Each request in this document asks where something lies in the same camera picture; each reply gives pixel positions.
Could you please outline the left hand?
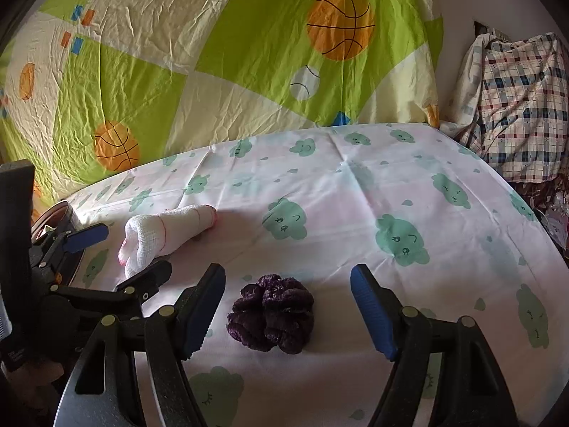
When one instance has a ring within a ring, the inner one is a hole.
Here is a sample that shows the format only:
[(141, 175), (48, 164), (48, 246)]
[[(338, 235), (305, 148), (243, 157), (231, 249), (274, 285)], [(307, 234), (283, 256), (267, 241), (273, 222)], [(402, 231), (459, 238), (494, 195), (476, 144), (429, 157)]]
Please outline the left hand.
[(60, 396), (53, 383), (64, 375), (61, 363), (40, 360), (38, 363), (25, 363), (15, 371), (8, 371), (2, 363), (1, 370), (24, 405), (42, 411), (57, 408)]

